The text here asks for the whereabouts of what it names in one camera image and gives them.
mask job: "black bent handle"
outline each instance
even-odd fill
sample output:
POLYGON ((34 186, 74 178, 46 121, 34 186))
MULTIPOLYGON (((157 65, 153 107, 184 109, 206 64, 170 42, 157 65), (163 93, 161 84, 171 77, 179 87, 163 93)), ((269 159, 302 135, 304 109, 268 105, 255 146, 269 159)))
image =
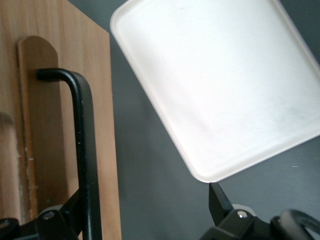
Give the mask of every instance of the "black bent handle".
POLYGON ((89 84, 79 73, 62 68, 39 69, 36 76, 39 80, 46 82, 65 81, 70 87, 73 102, 79 194, 83 219, 85 220, 82 228, 83 239, 101 240, 94 109, 89 84))

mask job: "gray wall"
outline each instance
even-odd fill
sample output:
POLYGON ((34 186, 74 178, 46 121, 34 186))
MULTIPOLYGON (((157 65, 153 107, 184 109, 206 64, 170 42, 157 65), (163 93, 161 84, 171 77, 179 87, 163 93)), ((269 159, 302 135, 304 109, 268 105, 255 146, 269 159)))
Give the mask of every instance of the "gray wall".
MULTIPOLYGON (((125 2, 69 1, 109 33, 111 14, 125 2)), ((282 2, 319 60, 320 2, 282 2)), ((123 240, 199 239, 213 225, 208 185, 190 175, 112 36, 111 64, 123 240)), ((221 185, 264 221, 288 208, 320 219, 319 146, 315 138, 221 185)))

